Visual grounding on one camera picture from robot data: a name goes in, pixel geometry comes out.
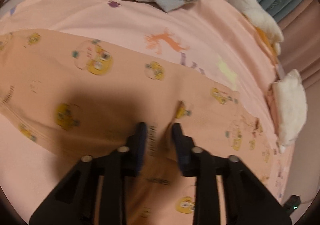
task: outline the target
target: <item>pink bedsheet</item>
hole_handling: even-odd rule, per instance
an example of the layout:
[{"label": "pink bedsheet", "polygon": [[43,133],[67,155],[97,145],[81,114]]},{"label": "pink bedsheet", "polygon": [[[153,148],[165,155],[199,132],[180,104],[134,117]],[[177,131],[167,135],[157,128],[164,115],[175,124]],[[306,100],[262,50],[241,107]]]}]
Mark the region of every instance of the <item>pink bedsheet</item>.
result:
[{"label": "pink bedsheet", "polygon": [[[118,0],[26,0],[0,20],[0,34],[21,28],[97,38],[192,67],[239,91],[245,109],[260,119],[268,137],[272,167],[258,178],[282,200],[293,147],[284,155],[278,153],[265,102],[275,69],[253,26],[224,0],[201,0],[170,13],[150,4]],[[27,140],[3,116],[0,128],[0,184],[27,221],[72,163]]]}]

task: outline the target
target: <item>purple flower print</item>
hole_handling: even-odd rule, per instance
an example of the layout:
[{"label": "purple flower print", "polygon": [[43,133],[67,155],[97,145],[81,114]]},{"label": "purple flower print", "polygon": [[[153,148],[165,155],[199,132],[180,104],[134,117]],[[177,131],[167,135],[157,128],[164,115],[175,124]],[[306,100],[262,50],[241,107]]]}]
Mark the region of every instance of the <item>purple flower print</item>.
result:
[{"label": "purple flower print", "polygon": [[192,69],[195,69],[196,67],[198,67],[198,64],[196,64],[196,63],[193,61],[191,68],[192,68]]},{"label": "purple flower print", "polygon": [[109,1],[108,5],[112,8],[116,8],[116,7],[119,7],[121,4],[116,1]]},{"label": "purple flower print", "polygon": [[15,6],[15,7],[13,7],[13,8],[10,9],[10,15],[13,15],[13,14],[14,14],[14,12],[16,11],[16,8],[17,8],[17,7]]},{"label": "purple flower print", "polygon": [[183,52],[181,52],[180,54],[181,54],[181,62],[180,62],[180,64],[185,66],[186,65],[186,54],[183,53]]}]

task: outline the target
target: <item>white plush toy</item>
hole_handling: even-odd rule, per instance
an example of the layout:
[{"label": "white plush toy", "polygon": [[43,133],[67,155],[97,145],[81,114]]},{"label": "white plush toy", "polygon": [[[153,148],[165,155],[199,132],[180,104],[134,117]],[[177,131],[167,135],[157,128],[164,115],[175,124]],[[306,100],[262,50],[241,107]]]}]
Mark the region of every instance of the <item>white plush toy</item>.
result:
[{"label": "white plush toy", "polygon": [[226,0],[239,12],[244,14],[248,20],[259,27],[267,36],[270,45],[276,52],[281,54],[280,42],[284,41],[282,31],[276,21],[257,2],[257,0]]}]

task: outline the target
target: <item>black power adapter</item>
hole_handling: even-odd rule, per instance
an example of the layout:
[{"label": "black power adapter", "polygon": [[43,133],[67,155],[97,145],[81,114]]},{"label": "black power adapter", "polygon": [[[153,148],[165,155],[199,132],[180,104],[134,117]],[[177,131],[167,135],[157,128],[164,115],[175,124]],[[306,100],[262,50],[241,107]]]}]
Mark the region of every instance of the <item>black power adapter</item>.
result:
[{"label": "black power adapter", "polygon": [[283,208],[286,210],[286,212],[289,215],[291,215],[296,209],[298,209],[300,204],[301,204],[300,196],[291,195],[290,198],[283,205]]}]

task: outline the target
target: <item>yellow cartoon character print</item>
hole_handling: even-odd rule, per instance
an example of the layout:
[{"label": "yellow cartoon character print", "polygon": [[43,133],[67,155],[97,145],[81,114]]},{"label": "yellow cartoon character print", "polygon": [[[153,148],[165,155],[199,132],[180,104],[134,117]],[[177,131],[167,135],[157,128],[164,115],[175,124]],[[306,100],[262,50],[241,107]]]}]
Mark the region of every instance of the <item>yellow cartoon character print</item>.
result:
[{"label": "yellow cartoon character print", "polygon": [[28,45],[35,44],[38,41],[40,41],[40,39],[41,39],[41,36],[38,33],[34,32],[30,36],[28,36]]},{"label": "yellow cartoon character print", "polygon": [[190,185],[184,189],[184,195],[193,195],[191,196],[184,196],[180,198],[176,203],[176,211],[184,214],[191,214],[195,209],[195,186]]},{"label": "yellow cartoon character print", "polygon": [[228,101],[228,99],[221,95],[221,92],[215,87],[212,88],[211,95],[222,105],[225,105]]},{"label": "yellow cartoon character print", "polygon": [[267,175],[262,175],[261,179],[259,179],[260,182],[262,182],[265,186],[268,184],[269,176]]},{"label": "yellow cartoon character print", "polygon": [[249,141],[249,150],[252,151],[254,150],[256,147],[256,140],[255,139],[252,139]]},{"label": "yellow cartoon character print", "polygon": [[111,68],[112,62],[112,56],[97,45],[95,58],[89,62],[88,71],[95,75],[105,74]]},{"label": "yellow cartoon character print", "polygon": [[184,116],[191,116],[191,110],[187,110],[186,104],[183,101],[180,101],[180,105],[177,110],[176,118],[180,119]]},{"label": "yellow cartoon character print", "polygon": [[87,69],[95,75],[103,75],[111,69],[113,58],[110,53],[98,45],[98,42],[99,40],[84,41],[72,52],[77,68]]},{"label": "yellow cartoon character print", "polygon": [[146,73],[146,76],[151,79],[162,80],[164,78],[163,67],[155,61],[152,61],[151,63],[146,64],[145,73]]},{"label": "yellow cartoon character print", "polygon": [[182,197],[176,204],[176,210],[180,213],[190,214],[195,209],[195,203],[192,197]]},{"label": "yellow cartoon character print", "polygon": [[242,142],[242,132],[240,127],[236,124],[233,124],[233,127],[229,130],[231,131],[226,131],[225,136],[229,138],[232,148],[236,151],[239,151]]},{"label": "yellow cartoon character print", "polygon": [[258,123],[258,131],[259,133],[263,132],[262,124],[260,122]]},{"label": "yellow cartoon character print", "polygon": [[266,148],[265,151],[262,152],[263,160],[267,163],[270,159],[270,150]]},{"label": "yellow cartoon character print", "polygon": [[75,109],[76,107],[76,105],[71,107],[68,104],[60,104],[55,112],[55,123],[66,131],[70,130],[72,127],[79,126],[80,122],[75,118],[72,110],[72,108]]},{"label": "yellow cartoon character print", "polygon": [[29,138],[32,141],[36,141],[36,137],[31,134],[30,129],[28,129],[24,124],[19,125],[19,130],[22,134],[24,134],[27,138]]}]

